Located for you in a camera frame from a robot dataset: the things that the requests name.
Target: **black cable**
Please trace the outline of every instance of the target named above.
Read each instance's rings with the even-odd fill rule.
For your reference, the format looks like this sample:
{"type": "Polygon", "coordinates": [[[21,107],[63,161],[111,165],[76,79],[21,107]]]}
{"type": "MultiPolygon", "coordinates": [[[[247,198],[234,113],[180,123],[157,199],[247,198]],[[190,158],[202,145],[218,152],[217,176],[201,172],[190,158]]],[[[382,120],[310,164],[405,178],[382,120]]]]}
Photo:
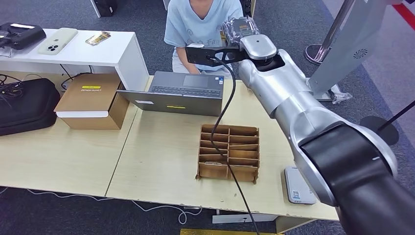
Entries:
{"type": "Polygon", "coordinates": [[[70,77],[68,71],[66,71],[66,69],[64,68],[64,66],[62,64],[59,64],[59,65],[64,69],[64,71],[66,72],[66,74],[68,75],[68,77],[70,77]]]}
{"type": "Polygon", "coordinates": [[[22,81],[6,74],[0,74],[0,76],[4,77],[4,80],[0,79],[0,100],[3,100],[10,108],[12,108],[12,105],[8,102],[8,99],[23,96],[22,81]],[[12,78],[17,82],[5,83],[8,78],[12,78]]]}
{"type": "Polygon", "coordinates": [[[397,113],[395,116],[393,116],[387,122],[385,122],[385,124],[383,124],[381,127],[379,127],[379,129],[377,130],[377,132],[379,133],[380,131],[382,131],[383,129],[385,129],[387,126],[389,126],[390,124],[392,124],[392,122],[396,121],[398,118],[400,118],[402,115],[404,115],[407,111],[409,111],[414,106],[415,106],[415,100],[412,101],[412,103],[408,104],[408,106],[406,106],[405,108],[403,108],[399,113],[397,113]]]}
{"type": "Polygon", "coordinates": [[[67,82],[67,81],[69,81],[69,80],[73,80],[74,78],[76,78],[76,77],[78,77],[78,76],[81,76],[81,75],[84,75],[84,74],[92,74],[92,66],[91,65],[88,65],[89,67],[90,67],[90,72],[82,72],[82,73],[78,73],[77,75],[75,75],[75,76],[73,76],[73,77],[71,77],[70,75],[69,75],[69,73],[68,73],[68,71],[66,71],[66,69],[62,66],[62,64],[59,64],[63,69],[64,69],[64,71],[66,72],[66,74],[68,75],[68,79],[65,79],[62,83],[61,83],[61,87],[62,87],[62,89],[64,89],[64,90],[66,90],[66,88],[64,87],[64,84],[67,82]]]}
{"type": "Polygon", "coordinates": [[[229,66],[228,66],[227,64],[225,64],[225,62],[223,62],[222,60],[220,60],[220,59],[219,59],[219,58],[217,58],[217,57],[214,57],[214,58],[212,58],[212,59],[214,59],[214,60],[216,60],[217,62],[221,63],[221,64],[222,64],[222,65],[223,65],[223,66],[224,66],[227,70],[229,70],[229,72],[230,72],[230,73],[231,73],[231,75],[232,75],[233,85],[232,85],[232,92],[231,92],[231,95],[229,96],[229,100],[228,100],[228,102],[226,103],[225,107],[223,108],[223,110],[222,110],[221,114],[219,115],[218,120],[216,121],[216,124],[215,124],[215,126],[213,127],[212,133],[210,134],[210,142],[212,143],[212,145],[213,145],[213,147],[216,149],[216,151],[218,151],[218,153],[222,156],[222,158],[226,160],[226,165],[228,165],[229,171],[231,172],[231,175],[232,175],[233,179],[235,180],[236,186],[237,186],[237,187],[238,187],[238,189],[239,189],[239,193],[241,193],[242,199],[244,200],[245,206],[246,206],[246,208],[247,208],[247,210],[248,210],[248,214],[249,214],[249,216],[250,216],[250,218],[251,218],[251,220],[252,220],[252,223],[253,223],[253,225],[254,225],[255,232],[256,232],[256,234],[257,234],[257,235],[260,235],[260,234],[259,234],[258,227],[256,226],[256,223],[255,223],[254,217],[252,216],[251,210],[249,209],[248,203],[247,203],[247,201],[246,201],[246,199],[245,199],[244,193],[242,192],[242,189],[241,189],[241,187],[239,186],[238,180],[236,179],[235,174],[233,173],[233,170],[232,170],[231,166],[229,165],[229,162],[228,162],[227,158],[226,158],[226,157],[223,155],[223,153],[219,150],[218,146],[216,146],[216,145],[215,145],[215,143],[213,142],[213,135],[214,135],[214,134],[215,134],[215,132],[216,132],[216,128],[218,127],[220,120],[222,119],[223,115],[225,114],[226,110],[227,110],[227,109],[228,109],[228,107],[229,107],[229,104],[231,103],[231,101],[232,101],[232,99],[233,99],[233,96],[235,95],[235,90],[236,90],[236,77],[235,77],[235,74],[233,73],[233,71],[229,68],[229,66]]]}

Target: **laptop touchpad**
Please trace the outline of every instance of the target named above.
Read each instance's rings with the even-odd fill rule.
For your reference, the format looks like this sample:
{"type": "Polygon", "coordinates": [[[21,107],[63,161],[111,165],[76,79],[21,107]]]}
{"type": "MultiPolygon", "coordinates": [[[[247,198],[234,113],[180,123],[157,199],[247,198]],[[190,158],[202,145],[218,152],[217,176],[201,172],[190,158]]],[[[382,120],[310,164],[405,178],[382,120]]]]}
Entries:
{"type": "Polygon", "coordinates": [[[208,87],[208,82],[209,79],[204,76],[186,75],[184,77],[183,86],[206,88],[208,87]]]}

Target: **black bag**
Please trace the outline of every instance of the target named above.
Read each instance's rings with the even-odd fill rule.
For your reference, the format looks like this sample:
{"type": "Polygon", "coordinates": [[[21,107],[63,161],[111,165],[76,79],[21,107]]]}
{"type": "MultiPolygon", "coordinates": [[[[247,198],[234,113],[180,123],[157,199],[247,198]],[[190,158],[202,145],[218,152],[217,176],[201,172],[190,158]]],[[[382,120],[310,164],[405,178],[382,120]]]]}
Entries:
{"type": "Polygon", "coordinates": [[[60,95],[55,85],[46,78],[23,81],[22,97],[0,98],[0,136],[33,131],[55,124],[53,111],[60,95]]]}
{"type": "Polygon", "coordinates": [[[102,17],[113,16],[118,8],[116,0],[94,0],[96,10],[102,17]]]}

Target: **cardboard box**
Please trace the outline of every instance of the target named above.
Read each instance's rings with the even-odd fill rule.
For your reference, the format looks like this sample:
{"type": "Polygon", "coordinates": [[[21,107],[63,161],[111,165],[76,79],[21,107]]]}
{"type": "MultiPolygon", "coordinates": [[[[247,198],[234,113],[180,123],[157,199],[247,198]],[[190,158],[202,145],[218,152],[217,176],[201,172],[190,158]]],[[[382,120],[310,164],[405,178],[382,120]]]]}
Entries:
{"type": "Polygon", "coordinates": [[[233,180],[230,165],[238,181],[256,184],[259,169],[259,129],[250,126],[218,125],[213,142],[210,141],[214,125],[202,125],[196,179],[215,178],[233,180]]]}
{"type": "Polygon", "coordinates": [[[116,74],[76,77],[56,106],[56,115],[72,129],[119,130],[129,104],[116,92],[121,86],[116,74]]]}

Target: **light blue t-shirt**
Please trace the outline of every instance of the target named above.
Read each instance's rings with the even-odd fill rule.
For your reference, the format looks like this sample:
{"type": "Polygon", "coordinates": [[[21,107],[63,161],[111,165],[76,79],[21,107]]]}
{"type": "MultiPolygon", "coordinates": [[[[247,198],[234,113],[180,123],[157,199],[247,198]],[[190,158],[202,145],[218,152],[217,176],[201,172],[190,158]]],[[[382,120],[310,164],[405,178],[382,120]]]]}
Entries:
{"type": "MultiPolygon", "coordinates": [[[[223,22],[232,17],[243,17],[239,0],[213,0],[203,20],[193,11],[189,0],[171,0],[167,11],[164,41],[175,47],[185,47],[192,43],[204,44],[205,47],[223,47],[220,29],[223,22]]],[[[216,71],[222,66],[196,67],[204,71],[216,71]]]]}

